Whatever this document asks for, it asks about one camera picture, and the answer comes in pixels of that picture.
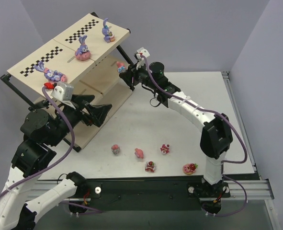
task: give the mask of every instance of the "purple plush bunny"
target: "purple plush bunny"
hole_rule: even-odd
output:
[[[82,55],[83,53],[89,52],[88,46],[85,44],[86,38],[87,38],[87,35],[84,35],[83,37],[79,37],[80,46],[77,49],[77,51],[75,52],[76,56],[77,55]]]
[[[62,74],[61,72],[58,72],[57,70],[53,71],[50,70],[48,68],[45,68],[44,63],[42,61],[40,61],[38,63],[38,66],[35,65],[34,69],[44,73],[45,78],[48,79],[49,81],[67,81],[67,78],[64,74]]]
[[[108,26],[106,25],[108,18],[105,18],[103,21],[103,28],[102,28],[102,34],[105,36],[104,40],[107,43],[113,42],[115,40],[114,35],[112,32],[108,29]]]

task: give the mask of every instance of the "metal frame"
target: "metal frame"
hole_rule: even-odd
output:
[[[232,90],[232,87],[231,87],[231,84],[230,84],[228,72],[222,72],[222,76],[223,76],[223,79],[224,79],[224,82],[225,82],[225,85],[226,85],[226,90],[228,92],[229,98],[230,98],[232,106],[234,108],[235,116],[236,116],[237,121],[239,123],[239,128],[240,128],[240,131],[242,133],[243,140],[246,143],[246,147],[247,147],[247,150],[248,150],[248,154],[249,154],[251,163],[254,167],[254,171],[256,172],[257,170],[256,170],[255,160],[254,160],[252,150],[251,150],[251,147],[250,147],[250,143],[249,143],[249,139],[248,139],[248,136],[247,136],[247,133],[246,133],[246,130],[245,130],[245,127],[244,127],[244,124],[243,124],[243,121],[242,121],[242,118],[241,118],[241,115],[240,115],[240,112],[239,112],[239,109],[238,109],[238,106],[237,106],[237,103],[236,103],[236,100],[235,100],[235,97],[234,97],[234,93],[233,93],[233,90]]]
[[[275,210],[275,206],[273,200],[265,200],[266,208],[268,211],[268,215],[274,230],[282,230],[280,226],[280,222],[278,220],[277,212]]]
[[[134,185],[140,184],[141,187],[144,187],[144,190],[151,190],[151,187],[147,187],[148,185],[152,183],[156,183],[157,186],[160,186],[160,189],[154,188],[152,190],[160,191],[161,195],[163,194],[168,194],[168,198],[170,198],[170,195],[174,193],[174,191],[167,191],[166,187],[171,186],[171,187],[176,187],[178,186],[180,189],[183,188],[183,194],[186,194],[186,198],[189,198],[188,193],[190,193],[189,188],[187,187],[182,187],[181,183],[186,185],[189,183],[191,180],[186,180],[179,182],[177,180],[172,180],[172,178],[168,177],[163,177],[163,178],[136,178],[134,180],[132,179],[93,179],[93,180],[88,180],[89,185],[91,186],[93,182],[97,182],[101,185],[102,190],[101,193],[102,195],[105,193],[105,187],[110,187],[111,185],[117,183],[117,187],[119,187],[119,184],[129,184],[132,183]],[[271,191],[270,183],[268,180],[259,180],[259,181],[238,181],[241,183],[244,188],[246,189],[247,195],[249,200],[272,200],[273,199],[273,194]],[[245,196],[244,193],[241,189],[241,187],[236,184],[233,181],[227,181],[229,185],[229,189],[231,192],[231,197],[230,198],[222,198],[222,200],[244,200]],[[38,196],[42,195],[43,193],[47,192],[48,190],[52,189],[54,186],[56,186],[57,182],[56,181],[38,181],[36,182],[35,186],[32,188],[31,193],[28,196],[28,200],[32,200],[34,198],[37,198]],[[130,192],[130,195],[137,195],[137,196],[148,196],[148,194],[143,193],[142,191],[139,190],[139,186],[120,186],[121,189],[118,190],[119,193],[127,193]],[[68,198],[66,200],[74,200],[74,201],[83,201],[83,198],[81,197],[76,197],[76,198]],[[202,200],[214,200],[214,198],[201,198]]]

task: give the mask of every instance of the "pink donut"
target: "pink donut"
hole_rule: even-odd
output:
[[[60,81],[62,81],[62,82],[67,82],[68,81],[68,79],[67,79],[65,74],[63,76],[61,76]]]
[[[83,53],[83,54],[78,54],[78,55],[75,55],[75,57],[80,60],[80,61],[86,61],[90,58],[91,56],[91,53],[90,51],[86,52],[86,53]]]

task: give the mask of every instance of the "cable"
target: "cable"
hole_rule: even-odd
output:
[[[74,131],[72,128],[72,125],[70,124],[69,120],[66,118],[66,115],[61,111],[61,109],[57,106],[57,104],[49,97],[49,95],[46,92],[46,87],[44,86],[42,88],[42,93],[44,94],[44,96],[46,97],[46,99],[51,103],[51,105],[58,111],[59,115],[63,118],[64,122],[66,123],[66,125],[69,128],[70,134],[71,134],[71,145],[69,147],[69,149],[67,150],[67,152],[59,159],[57,160],[55,163],[51,164],[50,166],[48,166],[47,168],[31,175],[28,176],[18,182],[16,182],[15,184],[13,184],[12,186],[10,186],[8,188],[8,190],[4,190],[1,194],[0,194],[0,198],[2,198],[4,195],[6,195],[8,193],[9,190],[12,190],[13,188],[21,185],[22,183],[29,181],[43,173],[45,173],[46,171],[52,169],[53,167],[55,167],[56,165],[58,165],[59,163],[61,163],[68,155],[69,153],[73,150],[74,144],[75,144],[75,135],[74,135]]]
[[[223,190],[223,192],[218,196],[218,198],[213,201],[214,205],[218,203],[218,201],[222,198],[222,196],[226,193],[226,191],[227,188],[225,188],[225,190]]]
[[[60,177],[61,177],[62,175],[68,176],[68,174],[66,174],[66,173],[61,174],[61,175],[59,176],[59,178],[57,179],[57,181],[56,181],[57,184],[58,184],[58,181],[59,181],[59,179],[60,179]]]
[[[234,215],[234,214],[236,214],[236,213],[242,211],[242,210],[246,207],[246,205],[247,205],[247,203],[248,203],[248,202],[247,202],[247,201],[248,201],[247,191],[246,191],[245,188],[242,186],[242,184],[239,183],[238,181],[235,181],[235,180],[232,179],[232,178],[229,178],[229,177],[225,176],[225,175],[223,175],[223,177],[224,177],[225,179],[227,179],[227,180],[230,180],[230,181],[235,182],[236,184],[238,184],[238,185],[242,188],[242,190],[243,190],[243,192],[244,192],[244,194],[245,194],[245,201],[244,201],[244,203],[243,203],[243,205],[242,205],[242,207],[241,207],[240,209],[238,209],[238,210],[236,210],[236,211],[233,211],[233,212],[230,212],[230,213],[226,213],[226,214],[215,214],[215,215],[214,215],[213,213],[210,213],[210,212],[207,212],[206,210],[204,210],[204,206],[202,206],[202,209],[203,209],[207,214],[209,214],[210,216],[215,216],[215,217],[229,217],[229,216],[231,216],[231,215]]]
[[[153,84],[156,86],[156,88],[159,89],[161,92],[163,92],[164,94],[166,94],[166,95],[169,96],[169,97],[174,97],[174,98],[176,98],[176,99],[178,99],[178,100],[180,100],[180,101],[184,101],[183,98],[181,98],[181,97],[179,97],[179,96],[176,96],[176,95],[173,95],[173,94],[171,94],[171,93],[169,93],[169,92],[164,91],[164,90],[156,83],[156,81],[154,80],[154,78],[153,78],[153,76],[152,76],[152,74],[151,74],[150,66],[149,66],[149,64],[148,64],[148,62],[147,62],[147,58],[146,58],[142,53],[140,53],[140,56],[141,56],[142,58],[144,58],[145,63],[146,63],[146,67],[147,67],[147,72],[148,72],[148,74],[149,74],[149,77],[151,78],[151,81],[152,81]],[[245,146],[243,140],[241,139],[239,133],[238,133],[238,132],[235,130],[235,128],[232,126],[232,124],[231,124],[222,114],[220,114],[220,113],[218,113],[218,112],[216,112],[216,111],[214,111],[214,110],[208,110],[208,109],[203,109],[203,108],[197,107],[197,106],[194,105],[193,103],[191,103],[191,102],[189,102],[189,101],[186,101],[186,100],[185,100],[184,102],[187,103],[187,104],[189,104],[189,105],[192,106],[193,108],[195,108],[195,109],[197,109],[197,110],[200,110],[200,111],[202,111],[202,112],[207,112],[207,113],[212,113],[212,114],[217,115],[217,116],[220,117],[222,120],[224,120],[224,121],[226,122],[226,124],[231,128],[231,130],[235,133],[235,136],[236,136],[237,139],[239,140],[239,142],[240,142],[240,144],[241,144],[241,146],[242,146],[242,148],[243,148],[243,151],[244,151],[244,153],[245,153],[244,159],[243,159],[242,161],[228,161],[228,160],[223,160],[223,161],[221,161],[221,163],[243,164],[243,163],[245,163],[245,162],[247,161],[247,159],[248,159],[248,151],[247,151],[247,148],[246,148],[246,146]],[[229,178],[229,177],[227,177],[227,176],[225,176],[225,175],[223,175],[223,177],[224,177],[225,179],[227,179],[227,180],[231,180],[231,181],[237,183],[237,184],[242,188],[242,190],[243,190],[243,192],[244,192],[244,194],[245,194],[245,203],[244,203],[243,206],[242,206],[240,209],[238,209],[237,211],[234,211],[234,212],[231,212],[231,213],[228,213],[228,214],[215,215],[216,217],[227,217],[227,216],[230,216],[230,215],[233,215],[233,214],[235,214],[235,213],[240,212],[241,210],[243,210],[243,209],[246,207],[246,205],[247,205],[247,200],[248,200],[247,192],[246,192],[245,188],[242,186],[242,184],[240,184],[239,182],[237,182],[237,181],[235,181],[235,180],[233,180],[233,179],[231,179],[231,178]]]
[[[144,88],[145,90],[150,91],[151,93],[153,93],[153,95],[155,95],[153,90],[149,89],[148,87],[144,86],[143,84],[141,84],[141,87]]]
[[[86,201],[86,199],[89,197],[89,195],[90,195],[90,189],[88,189],[87,193],[84,195],[84,204],[85,204],[85,205],[88,204],[87,201]]]
[[[79,214],[77,214],[77,213],[73,213],[73,212],[68,211],[65,206],[63,206],[63,207],[64,207],[64,211],[65,211],[66,213],[70,214],[71,216],[72,216],[73,214],[75,214],[75,216],[77,216],[77,217],[79,217],[79,216],[86,216],[86,215],[92,215],[92,214],[100,214],[100,213],[98,213],[98,212],[85,212],[85,213],[79,213]]]
[[[153,97],[151,100],[150,100],[150,105],[152,106],[152,107],[154,107],[154,108],[157,108],[157,107],[159,107],[160,106],[160,104],[161,104],[161,102],[159,102],[157,105],[152,105],[152,100],[153,99],[155,99],[155,97]]]
[[[90,215],[90,214],[96,214],[96,213],[102,213],[102,211],[101,210],[98,210],[98,209],[96,209],[96,208],[92,208],[92,207],[88,207],[88,206],[84,206],[84,205],[79,205],[79,204],[75,204],[75,203],[71,203],[71,202],[69,202],[69,201],[62,201],[62,202],[60,202],[61,204],[64,204],[64,205],[73,205],[73,206],[76,206],[76,207],[81,207],[81,208],[85,208],[85,209],[88,209],[88,210],[90,210],[90,211],[94,211],[94,213],[93,212],[91,212],[91,213],[81,213],[81,214],[79,214],[79,215]]]
[[[179,96],[176,96],[176,95],[173,95],[173,94],[171,94],[171,93],[169,93],[169,92],[164,91],[164,90],[155,82],[155,80],[154,80],[154,78],[153,78],[153,76],[152,76],[152,74],[151,74],[151,72],[150,72],[150,67],[149,67],[149,64],[148,64],[148,62],[147,62],[147,58],[146,58],[144,55],[142,55],[142,54],[140,54],[140,56],[141,56],[142,58],[144,58],[145,63],[146,63],[146,67],[147,67],[147,72],[148,72],[148,74],[149,74],[149,76],[150,76],[150,78],[151,78],[153,84],[156,86],[156,88],[158,88],[160,91],[162,91],[164,94],[166,94],[166,95],[168,95],[168,96],[170,96],[170,97],[174,97],[174,98],[176,98],[176,99],[178,99],[178,100],[180,100],[180,101],[184,101],[183,98],[181,98],[181,97],[179,97]],[[197,107],[196,105],[194,105],[193,103],[191,103],[191,102],[189,102],[189,101],[185,101],[185,103],[191,105],[193,108],[196,108],[197,110],[200,110],[200,111],[202,111],[202,112],[212,113],[212,114],[215,114],[215,115],[219,116],[221,119],[223,119],[223,120],[227,123],[227,125],[228,125],[228,126],[231,128],[231,130],[235,133],[235,136],[236,136],[237,139],[239,140],[239,142],[240,142],[240,144],[241,144],[241,146],[242,146],[242,148],[243,148],[243,151],[244,151],[244,153],[245,153],[244,160],[243,160],[243,161],[228,161],[228,160],[223,160],[223,161],[221,161],[221,163],[243,164],[244,162],[247,161],[247,159],[248,159],[248,151],[247,151],[247,148],[246,148],[245,144],[243,143],[243,140],[241,139],[239,133],[235,130],[235,128],[233,127],[233,125],[232,125],[222,114],[220,114],[220,113],[218,113],[218,112],[216,112],[216,111],[214,111],[214,110],[203,109],[203,108]]]

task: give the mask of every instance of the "screw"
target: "screw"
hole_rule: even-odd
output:
[[[189,188],[188,188],[188,192],[189,192],[189,193],[193,193],[193,191],[194,191],[194,187],[189,187]]]
[[[96,194],[100,194],[101,193],[101,188],[100,187],[96,187],[94,189],[94,191],[95,191]]]
[[[228,187],[224,186],[222,189],[223,189],[223,191],[226,191],[226,193],[229,193],[229,188]]]

